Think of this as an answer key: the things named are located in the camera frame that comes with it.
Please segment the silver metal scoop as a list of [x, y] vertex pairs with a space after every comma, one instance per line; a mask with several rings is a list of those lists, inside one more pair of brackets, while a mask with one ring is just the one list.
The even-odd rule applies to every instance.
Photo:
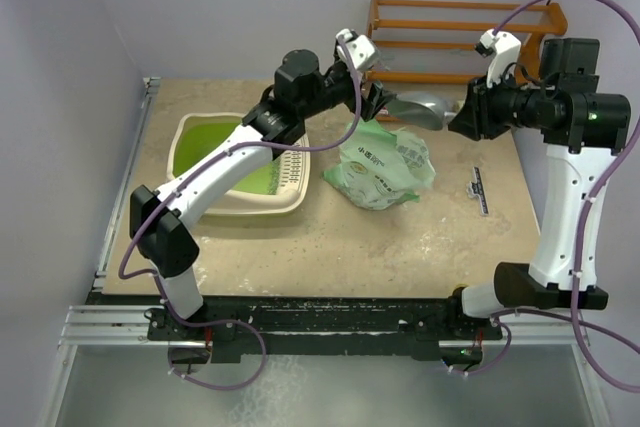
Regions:
[[391, 117], [431, 131], [443, 130], [458, 114], [461, 104], [428, 92], [403, 92], [385, 109]]

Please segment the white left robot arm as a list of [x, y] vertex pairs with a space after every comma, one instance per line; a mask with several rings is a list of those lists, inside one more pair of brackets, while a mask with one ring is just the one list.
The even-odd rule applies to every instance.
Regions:
[[210, 206], [254, 171], [285, 151], [301, 151], [305, 122], [345, 104], [356, 119], [379, 110], [361, 94], [362, 77], [378, 60], [365, 40], [336, 45], [334, 63], [319, 69], [306, 49], [287, 53], [274, 82], [230, 136], [192, 168], [154, 190], [141, 185], [130, 200], [130, 246], [139, 250], [172, 307], [171, 328], [184, 339], [202, 334], [206, 316], [193, 264], [199, 247], [190, 230]]

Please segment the green cat litter bag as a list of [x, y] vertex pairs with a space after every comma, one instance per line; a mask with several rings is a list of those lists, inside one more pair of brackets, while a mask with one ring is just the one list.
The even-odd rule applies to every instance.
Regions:
[[338, 151], [339, 162], [323, 179], [359, 208], [381, 211], [417, 202], [436, 178], [424, 140], [404, 128], [388, 131], [375, 120], [359, 122]]

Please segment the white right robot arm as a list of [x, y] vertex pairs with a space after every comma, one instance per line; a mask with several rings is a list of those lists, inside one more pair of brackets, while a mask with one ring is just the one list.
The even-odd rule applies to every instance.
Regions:
[[515, 80], [521, 43], [507, 32], [487, 31], [476, 45], [491, 63], [472, 79], [449, 130], [493, 140], [513, 127], [542, 134], [548, 188], [539, 245], [528, 263], [501, 262], [493, 279], [459, 291], [461, 304], [445, 313], [446, 330], [467, 338], [480, 318], [509, 308], [602, 310], [595, 252], [606, 193], [606, 170], [621, 157], [631, 108], [620, 94], [597, 90], [596, 39], [545, 41], [538, 80]]

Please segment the black white bag sealing strip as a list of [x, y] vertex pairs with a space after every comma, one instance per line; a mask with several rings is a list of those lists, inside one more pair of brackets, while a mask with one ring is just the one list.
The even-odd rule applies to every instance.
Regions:
[[467, 185], [467, 194], [471, 199], [478, 201], [481, 215], [488, 216], [489, 208], [483, 178], [480, 169], [476, 166], [472, 168], [472, 177], [473, 179]]

